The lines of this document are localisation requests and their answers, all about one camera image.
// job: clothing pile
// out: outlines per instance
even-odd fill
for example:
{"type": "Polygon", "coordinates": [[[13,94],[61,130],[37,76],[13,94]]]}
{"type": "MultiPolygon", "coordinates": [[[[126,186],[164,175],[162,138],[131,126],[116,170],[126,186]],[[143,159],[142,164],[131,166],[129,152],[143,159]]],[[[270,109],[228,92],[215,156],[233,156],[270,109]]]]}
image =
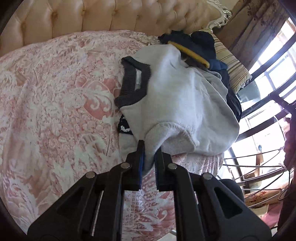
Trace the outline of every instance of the clothing pile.
{"type": "Polygon", "coordinates": [[[242,114],[209,33],[172,31],[159,40],[164,45],[146,46],[122,59],[125,74],[115,99],[123,114],[118,125],[122,159],[144,140],[144,173],[160,146],[171,155],[223,153],[238,136],[242,114]]]}

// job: white sweatshirt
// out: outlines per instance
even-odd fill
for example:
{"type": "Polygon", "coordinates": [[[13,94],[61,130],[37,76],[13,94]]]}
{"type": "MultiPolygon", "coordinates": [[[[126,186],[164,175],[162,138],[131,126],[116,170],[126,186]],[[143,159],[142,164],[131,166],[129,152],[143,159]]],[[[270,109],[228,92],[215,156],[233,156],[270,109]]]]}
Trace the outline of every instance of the white sweatshirt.
{"type": "Polygon", "coordinates": [[[143,47],[122,63],[125,76],[115,103],[136,141],[145,141],[145,171],[160,146],[171,155],[213,156],[235,142],[239,124],[226,103],[228,90],[218,73],[188,67],[170,44],[143,47]],[[137,90],[135,68],[141,70],[137,90]]]}

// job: floral curtain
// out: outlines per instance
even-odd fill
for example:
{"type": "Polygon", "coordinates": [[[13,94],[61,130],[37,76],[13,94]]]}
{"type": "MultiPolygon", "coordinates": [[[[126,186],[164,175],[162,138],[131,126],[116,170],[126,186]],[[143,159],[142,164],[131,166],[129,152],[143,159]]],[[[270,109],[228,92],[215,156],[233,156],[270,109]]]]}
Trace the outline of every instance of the floral curtain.
{"type": "Polygon", "coordinates": [[[289,17],[277,0],[239,0],[216,36],[250,70],[289,17]]]}

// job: pink floral bedspread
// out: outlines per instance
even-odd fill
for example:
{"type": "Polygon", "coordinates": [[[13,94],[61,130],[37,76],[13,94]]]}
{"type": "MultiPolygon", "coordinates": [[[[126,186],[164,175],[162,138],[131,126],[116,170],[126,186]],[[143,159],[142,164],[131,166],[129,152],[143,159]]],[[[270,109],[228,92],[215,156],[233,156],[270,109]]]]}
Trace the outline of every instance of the pink floral bedspread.
{"type": "MultiPolygon", "coordinates": [[[[0,58],[0,197],[17,224],[30,224],[88,171],[121,163],[114,105],[121,58],[156,37],[132,31],[79,32],[0,58]]],[[[181,154],[194,173],[217,171],[223,155],[181,154]]],[[[157,240],[175,228],[173,195],[158,192],[154,170],[126,191],[123,240],[157,240]]]]}

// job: beige leather headboard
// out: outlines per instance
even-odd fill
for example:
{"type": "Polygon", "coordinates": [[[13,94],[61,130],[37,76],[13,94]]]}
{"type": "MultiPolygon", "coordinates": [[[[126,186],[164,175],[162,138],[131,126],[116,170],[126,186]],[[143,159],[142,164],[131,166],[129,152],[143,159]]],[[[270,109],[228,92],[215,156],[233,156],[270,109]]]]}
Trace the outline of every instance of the beige leather headboard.
{"type": "Polygon", "coordinates": [[[0,56],[73,32],[191,33],[224,25],[230,16],[218,0],[24,0],[0,36],[0,56]]]}

